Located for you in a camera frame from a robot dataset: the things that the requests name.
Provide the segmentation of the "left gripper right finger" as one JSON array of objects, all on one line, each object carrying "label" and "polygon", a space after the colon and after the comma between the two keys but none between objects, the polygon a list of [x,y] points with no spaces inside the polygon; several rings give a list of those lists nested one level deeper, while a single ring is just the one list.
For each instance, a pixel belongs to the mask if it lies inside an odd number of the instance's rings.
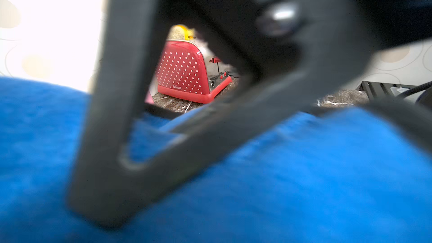
[{"label": "left gripper right finger", "polygon": [[432,111],[406,101],[372,101],[361,105],[386,121],[391,122],[416,145],[427,152],[432,150]]}]

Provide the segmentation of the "blue cloth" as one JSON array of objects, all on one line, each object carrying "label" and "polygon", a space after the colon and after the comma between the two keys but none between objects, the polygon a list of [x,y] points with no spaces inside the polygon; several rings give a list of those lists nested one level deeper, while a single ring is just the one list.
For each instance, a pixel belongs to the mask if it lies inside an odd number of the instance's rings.
[{"label": "blue cloth", "polygon": [[364,144],[299,113],[104,231],[66,207],[89,96],[1,79],[3,243],[429,243],[432,159]]}]

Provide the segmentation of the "blue thermos bottle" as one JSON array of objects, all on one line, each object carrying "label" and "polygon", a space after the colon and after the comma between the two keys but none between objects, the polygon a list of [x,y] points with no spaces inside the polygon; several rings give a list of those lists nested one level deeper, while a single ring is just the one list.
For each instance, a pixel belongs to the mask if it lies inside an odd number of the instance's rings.
[{"label": "blue thermos bottle", "polygon": [[399,140],[415,144],[391,122],[362,109],[361,106],[344,109],[317,108],[312,110],[311,114],[324,125],[323,132],[335,132],[340,139],[359,137],[364,144],[374,146],[391,145],[395,147]]}]

